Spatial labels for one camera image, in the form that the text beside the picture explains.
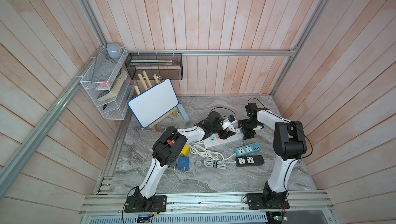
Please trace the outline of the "teal power strip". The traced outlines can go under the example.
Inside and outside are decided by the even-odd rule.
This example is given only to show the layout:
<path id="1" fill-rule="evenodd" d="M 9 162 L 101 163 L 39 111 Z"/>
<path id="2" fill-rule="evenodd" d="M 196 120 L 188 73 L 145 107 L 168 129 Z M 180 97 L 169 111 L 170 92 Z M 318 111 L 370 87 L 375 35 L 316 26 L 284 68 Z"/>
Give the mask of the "teal power strip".
<path id="1" fill-rule="evenodd" d="M 252 143 L 249 145 L 244 145 L 235 149 L 237 157 L 246 156 L 255 152 L 261 151 L 262 147 L 259 143 Z"/>

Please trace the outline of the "black power strip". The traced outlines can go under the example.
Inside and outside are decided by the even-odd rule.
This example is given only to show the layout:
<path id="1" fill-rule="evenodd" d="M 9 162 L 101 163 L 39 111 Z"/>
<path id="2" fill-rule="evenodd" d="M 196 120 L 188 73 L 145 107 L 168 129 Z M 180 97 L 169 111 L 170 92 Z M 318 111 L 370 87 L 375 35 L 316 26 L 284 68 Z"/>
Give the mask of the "black power strip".
<path id="1" fill-rule="evenodd" d="M 235 162 L 237 167 L 262 166 L 265 164 L 261 155 L 237 157 Z"/>

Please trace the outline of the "yellow cube socket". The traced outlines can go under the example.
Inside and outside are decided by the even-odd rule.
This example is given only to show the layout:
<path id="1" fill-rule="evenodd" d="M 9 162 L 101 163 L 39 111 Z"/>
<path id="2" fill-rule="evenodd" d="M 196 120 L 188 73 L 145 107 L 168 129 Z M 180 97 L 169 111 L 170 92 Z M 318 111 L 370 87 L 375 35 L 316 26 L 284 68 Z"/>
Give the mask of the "yellow cube socket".
<path id="1" fill-rule="evenodd" d="M 190 151 L 190 147 L 188 145 L 184 145 L 182 151 L 180 152 L 181 157 L 187 157 Z"/>

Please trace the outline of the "blue cube socket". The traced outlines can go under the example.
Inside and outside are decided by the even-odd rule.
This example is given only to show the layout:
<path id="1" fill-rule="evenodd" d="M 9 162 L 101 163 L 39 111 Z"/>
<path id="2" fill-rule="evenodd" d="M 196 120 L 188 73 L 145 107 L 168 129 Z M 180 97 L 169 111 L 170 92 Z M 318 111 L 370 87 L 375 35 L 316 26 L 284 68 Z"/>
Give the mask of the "blue cube socket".
<path id="1" fill-rule="evenodd" d="M 188 171 L 189 162 L 190 162 L 189 157 L 179 157 L 177 162 L 177 169 L 182 171 Z"/>

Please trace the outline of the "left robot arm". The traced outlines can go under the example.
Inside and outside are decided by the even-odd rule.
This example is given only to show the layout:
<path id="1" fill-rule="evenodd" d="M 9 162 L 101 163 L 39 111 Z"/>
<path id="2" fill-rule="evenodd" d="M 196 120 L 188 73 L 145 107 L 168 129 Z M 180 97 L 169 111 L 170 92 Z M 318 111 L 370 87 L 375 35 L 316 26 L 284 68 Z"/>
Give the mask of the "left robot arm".
<path id="1" fill-rule="evenodd" d="M 235 112 L 230 116 L 223 116 L 212 109 L 206 119 L 191 128 L 168 127 L 153 145 L 150 169 L 141 185 L 135 190 L 135 198 L 145 202 L 156 194 L 157 186 L 165 170 L 178 159 L 185 145 L 200 142 L 213 134 L 226 139 L 236 134 L 234 130 L 231 130 L 234 123 L 236 123 Z"/>

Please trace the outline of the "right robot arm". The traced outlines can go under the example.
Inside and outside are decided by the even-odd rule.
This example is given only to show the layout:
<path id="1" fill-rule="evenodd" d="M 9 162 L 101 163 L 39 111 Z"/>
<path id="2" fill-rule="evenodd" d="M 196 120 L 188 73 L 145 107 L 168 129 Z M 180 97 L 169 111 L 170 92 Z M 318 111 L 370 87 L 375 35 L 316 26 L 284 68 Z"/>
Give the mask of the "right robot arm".
<path id="1" fill-rule="evenodd" d="M 245 109 L 248 119 L 238 122 L 244 140 L 254 138 L 255 130 L 261 126 L 274 131 L 273 149 L 277 157 L 265 192 L 286 195 L 292 169 L 307 152 L 302 123 L 284 119 L 265 107 L 257 107 L 255 103 L 247 104 Z"/>

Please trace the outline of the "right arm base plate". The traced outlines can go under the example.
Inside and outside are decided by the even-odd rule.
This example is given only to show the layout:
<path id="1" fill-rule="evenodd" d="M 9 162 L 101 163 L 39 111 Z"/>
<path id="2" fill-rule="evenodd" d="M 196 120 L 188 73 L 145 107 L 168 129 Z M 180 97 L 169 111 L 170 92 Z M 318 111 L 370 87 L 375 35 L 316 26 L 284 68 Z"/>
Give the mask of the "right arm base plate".
<path id="1" fill-rule="evenodd" d="M 289 202 L 286 200 L 286 192 L 283 193 L 250 193 L 246 194 L 244 202 L 250 210 L 264 209 L 289 209 Z"/>

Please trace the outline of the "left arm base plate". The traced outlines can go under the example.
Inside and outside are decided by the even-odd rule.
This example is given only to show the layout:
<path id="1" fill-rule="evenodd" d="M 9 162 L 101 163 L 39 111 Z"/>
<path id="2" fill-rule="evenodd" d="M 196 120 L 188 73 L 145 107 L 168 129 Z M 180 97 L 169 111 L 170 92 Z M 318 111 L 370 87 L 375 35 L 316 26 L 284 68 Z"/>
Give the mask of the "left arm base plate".
<path id="1" fill-rule="evenodd" d="M 166 195 L 154 195 L 149 199 L 140 196 L 129 196 L 124 207 L 125 213 L 140 213 L 140 212 L 165 212 L 167 206 Z"/>

